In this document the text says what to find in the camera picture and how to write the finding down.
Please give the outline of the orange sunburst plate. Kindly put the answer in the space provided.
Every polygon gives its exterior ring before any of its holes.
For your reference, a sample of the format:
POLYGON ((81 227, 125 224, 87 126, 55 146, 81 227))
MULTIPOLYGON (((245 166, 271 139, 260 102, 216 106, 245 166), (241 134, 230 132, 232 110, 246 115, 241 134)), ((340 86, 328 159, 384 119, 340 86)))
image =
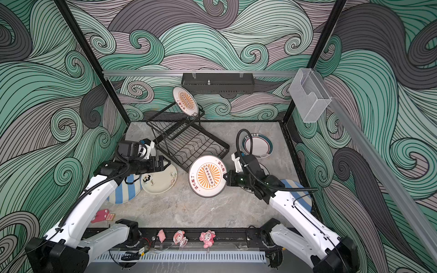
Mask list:
POLYGON ((215 156, 205 155, 195 160, 189 170, 191 189, 203 198, 211 198, 222 193, 226 186, 227 173, 224 162, 215 156))
POLYGON ((189 91, 177 86, 173 89, 173 97, 183 113, 190 117, 197 117, 199 115, 198 104, 189 91))

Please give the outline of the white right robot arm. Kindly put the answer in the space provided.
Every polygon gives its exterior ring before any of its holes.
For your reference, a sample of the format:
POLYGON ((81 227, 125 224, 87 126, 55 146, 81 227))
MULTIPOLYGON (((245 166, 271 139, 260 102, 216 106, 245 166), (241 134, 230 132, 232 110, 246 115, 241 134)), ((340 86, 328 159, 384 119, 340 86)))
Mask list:
POLYGON ((269 204, 288 220, 294 230, 281 223, 267 229, 267 237, 309 265, 315 273, 356 273, 359 269, 357 245, 349 237, 341 237, 331 231, 301 206, 287 188, 275 176, 256 177, 243 172, 229 171, 224 174, 230 187, 245 187, 269 204))

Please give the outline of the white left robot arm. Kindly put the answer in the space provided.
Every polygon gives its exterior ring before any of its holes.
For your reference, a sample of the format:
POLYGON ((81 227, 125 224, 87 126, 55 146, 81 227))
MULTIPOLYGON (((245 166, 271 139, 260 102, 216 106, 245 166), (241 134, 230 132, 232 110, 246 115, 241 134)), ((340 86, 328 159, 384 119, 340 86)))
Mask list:
POLYGON ((101 254, 124 244, 136 248, 141 233, 138 223, 121 219, 87 239, 83 235, 104 201, 130 175, 164 171, 171 164, 164 156, 146 160, 103 162, 84 192, 64 217, 42 238, 32 238, 25 247, 35 273, 82 273, 101 254))

